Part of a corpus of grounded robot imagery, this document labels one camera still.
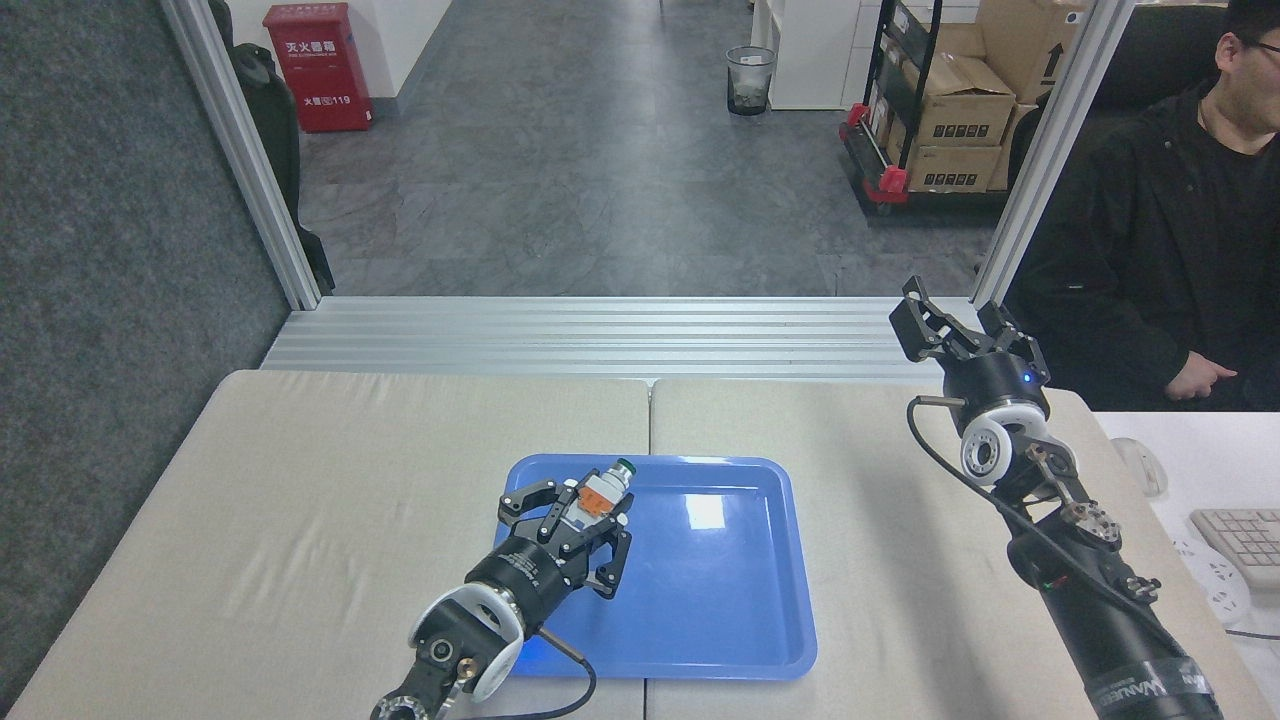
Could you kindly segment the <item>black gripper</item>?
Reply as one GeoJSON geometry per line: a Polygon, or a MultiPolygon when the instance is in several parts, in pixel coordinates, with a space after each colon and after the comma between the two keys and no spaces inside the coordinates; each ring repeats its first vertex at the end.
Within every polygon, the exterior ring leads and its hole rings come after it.
{"type": "Polygon", "coordinates": [[[956,429],[966,429],[980,414],[1009,404],[1032,404],[1048,416],[1043,386],[1051,374],[1037,338],[996,301],[986,302],[977,316],[995,348],[1005,352],[980,355],[986,337],[945,313],[931,300],[922,278],[910,275],[890,324],[909,361],[946,359],[946,396],[964,401],[951,410],[956,429]]]}
{"type": "Polygon", "coordinates": [[[579,484],[572,478],[544,479],[507,493],[498,512],[497,541],[503,542],[465,577],[508,591],[525,633],[540,630],[572,591],[589,588],[613,600],[622,582],[632,542],[627,512],[575,525],[570,505],[579,484]],[[549,553],[539,543],[547,543],[549,553]]]}

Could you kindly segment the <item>person's right hand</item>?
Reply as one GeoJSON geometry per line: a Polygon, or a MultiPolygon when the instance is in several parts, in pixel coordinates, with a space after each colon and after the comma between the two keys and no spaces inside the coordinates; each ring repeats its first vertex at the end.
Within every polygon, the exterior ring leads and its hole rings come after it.
{"type": "Polygon", "coordinates": [[[1164,387],[1164,395],[1171,401],[1207,398],[1212,395],[1217,382],[1236,375],[1236,370],[1190,351],[1180,372],[1164,387]]]}

